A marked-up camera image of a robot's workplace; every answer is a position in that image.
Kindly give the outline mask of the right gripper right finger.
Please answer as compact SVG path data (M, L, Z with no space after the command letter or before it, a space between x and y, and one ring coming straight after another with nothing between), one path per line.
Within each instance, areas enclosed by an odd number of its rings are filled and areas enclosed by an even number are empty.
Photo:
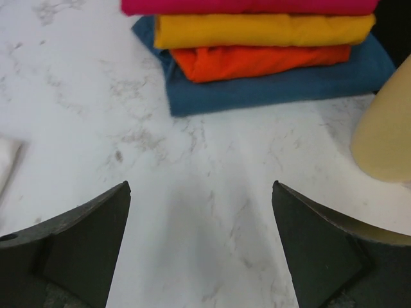
M272 207L299 307L410 307L410 236L278 181Z

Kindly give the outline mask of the white t shirt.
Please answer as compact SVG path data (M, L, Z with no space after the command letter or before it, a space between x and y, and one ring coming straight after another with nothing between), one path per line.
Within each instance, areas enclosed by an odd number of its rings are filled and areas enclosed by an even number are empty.
M1 136L1 201L11 185L14 173L21 163L21 155L26 143L20 139Z

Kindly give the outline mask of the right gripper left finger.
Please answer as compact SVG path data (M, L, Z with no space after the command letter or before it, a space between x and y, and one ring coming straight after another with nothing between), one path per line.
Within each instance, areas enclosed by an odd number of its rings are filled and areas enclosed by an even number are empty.
M1 307L105 307L131 201L128 182L1 236Z

